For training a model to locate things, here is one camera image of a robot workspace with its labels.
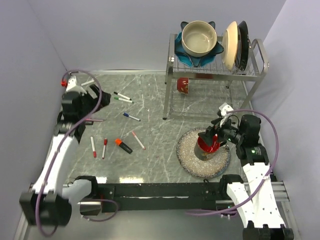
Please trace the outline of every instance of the gray marble surface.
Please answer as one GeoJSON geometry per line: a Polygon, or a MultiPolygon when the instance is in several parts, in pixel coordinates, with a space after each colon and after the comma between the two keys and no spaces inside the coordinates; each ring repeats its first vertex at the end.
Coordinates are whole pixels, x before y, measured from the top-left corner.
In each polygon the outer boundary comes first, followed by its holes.
{"type": "MultiPolygon", "coordinates": [[[[88,80],[87,76],[77,77],[80,83],[88,80]]],[[[179,164],[176,156],[176,143],[187,130],[206,128],[209,121],[195,121],[186,119],[163,120],[163,103],[166,85],[164,75],[97,75],[103,90],[108,93],[121,92],[134,100],[134,104],[112,100],[109,106],[94,114],[94,117],[105,118],[106,121],[87,126],[82,136],[80,146],[76,151],[76,159],[71,162],[68,180],[72,181],[79,175],[94,175],[103,182],[109,183],[185,183],[201,182],[203,179],[193,177],[179,164]],[[141,121],[123,116],[126,112],[141,121]],[[145,145],[143,150],[133,137],[135,131],[145,145]],[[93,157],[90,136],[94,137],[97,158],[93,157]],[[104,138],[108,139],[105,159],[102,159],[104,138]],[[128,154],[115,144],[115,139],[122,139],[130,148],[128,154]]],[[[229,94],[225,90],[225,83],[215,83],[210,99],[215,102],[215,96],[221,98],[229,94]]],[[[233,82],[232,103],[239,108],[244,100],[245,90],[241,83],[233,82]]],[[[212,106],[216,112],[221,103],[212,106]]],[[[225,171],[226,174],[240,174],[244,179],[240,161],[235,153],[235,146],[230,143],[231,160],[225,171]]],[[[220,177],[210,181],[219,181],[220,177]]]]}

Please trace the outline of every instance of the beige bowl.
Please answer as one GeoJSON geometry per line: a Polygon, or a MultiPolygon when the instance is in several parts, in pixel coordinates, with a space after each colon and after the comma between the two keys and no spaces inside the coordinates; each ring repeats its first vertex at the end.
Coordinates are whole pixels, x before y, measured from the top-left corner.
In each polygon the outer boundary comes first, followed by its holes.
{"type": "Polygon", "coordinates": [[[182,47],[193,57],[208,54],[217,43],[215,29],[205,21],[192,21],[182,30],[182,47]]]}

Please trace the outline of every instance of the dish rack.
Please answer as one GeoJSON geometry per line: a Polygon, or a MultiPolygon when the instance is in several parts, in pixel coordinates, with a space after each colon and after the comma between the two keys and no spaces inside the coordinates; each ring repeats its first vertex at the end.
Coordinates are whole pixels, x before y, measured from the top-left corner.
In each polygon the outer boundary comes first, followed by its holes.
{"type": "MultiPolygon", "coordinates": [[[[170,34],[169,39],[163,120],[168,116],[212,120],[217,117],[216,111],[219,106],[225,102],[234,109],[242,109],[250,103],[269,68],[269,59],[261,39],[254,39],[249,43],[249,57],[245,70],[238,70],[235,67],[228,70],[222,62],[221,54],[204,67],[189,67],[181,63],[175,55],[176,36],[176,34],[170,34]],[[257,52],[260,55],[259,65],[255,57],[255,55],[258,56],[257,52]],[[189,78],[188,94],[177,91],[179,78],[189,78]],[[233,96],[232,82],[236,82],[233,85],[241,86],[245,90],[246,97],[240,106],[234,104],[233,98],[236,97],[233,96]],[[245,82],[254,82],[249,92],[245,82]]],[[[222,38],[218,36],[217,41],[222,42],[222,38]]]]}

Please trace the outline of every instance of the white wall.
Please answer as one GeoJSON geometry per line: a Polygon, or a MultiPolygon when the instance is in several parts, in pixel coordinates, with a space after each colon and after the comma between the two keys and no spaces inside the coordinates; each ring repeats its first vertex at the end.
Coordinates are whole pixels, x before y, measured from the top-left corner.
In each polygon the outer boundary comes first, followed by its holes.
{"type": "Polygon", "coordinates": [[[48,151],[65,68],[26,0],[0,1],[0,239],[11,240],[19,197],[48,151]]]}
{"type": "MultiPolygon", "coordinates": [[[[285,2],[264,41],[270,68],[253,101],[277,128],[275,173],[284,180],[304,240],[319,239],[319,7],[317,0],[285,2]]],[[[272,159],[275,141],[267,123],[262,136],[272,159]]]]}
{"type": "Polygon", "coordinates": [[[67,69],[165,70],[181,21],[246,20],[264,39],[286,0],[28,0],[67,69]]]}

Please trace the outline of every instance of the metal frame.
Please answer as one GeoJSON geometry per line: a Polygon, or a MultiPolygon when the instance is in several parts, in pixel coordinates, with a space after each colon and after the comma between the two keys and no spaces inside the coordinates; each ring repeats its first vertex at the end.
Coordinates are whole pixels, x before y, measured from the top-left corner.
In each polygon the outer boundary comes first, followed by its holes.
{"type": "MultiPolygon", "coordinates": [[[[254,85],[247,93],[247,97],[243,101],[240,108],[244,108],[249,104],[252,96],[258,89],[269,69],[269,59],[261,39],[254,39],[252,43],[249,43],[249,60],[251,60],[251,64],[248,64],[247,68],[244,70],[239,70],[234,67],[231,71],[229,71],[222,62],[217,63],[217,59],[212,63],[207,64],[205,67],[188,67],[183,63],[179,63],[178,58],[175,56],[176,36],[176,34],[170,34],[169,39],[168,57],[165,71],[166,90],[162,116],[164,120],[166,120],[168,117],[168,107],[172,92],[171,88],[173,79],[189,78],[191,80],[224,81],[226,82],[226,87],[229,88],[230,96],[232,96],[232,81],[242,81],[243,83],[254,82],[254,85]],[[261,60],[263,62],[261,71],[259,71],[255,58],[256,47],[258,48],[261,60]]],[[[218,36],[217,41],[221,42],[222,36],[218,36]]]]}

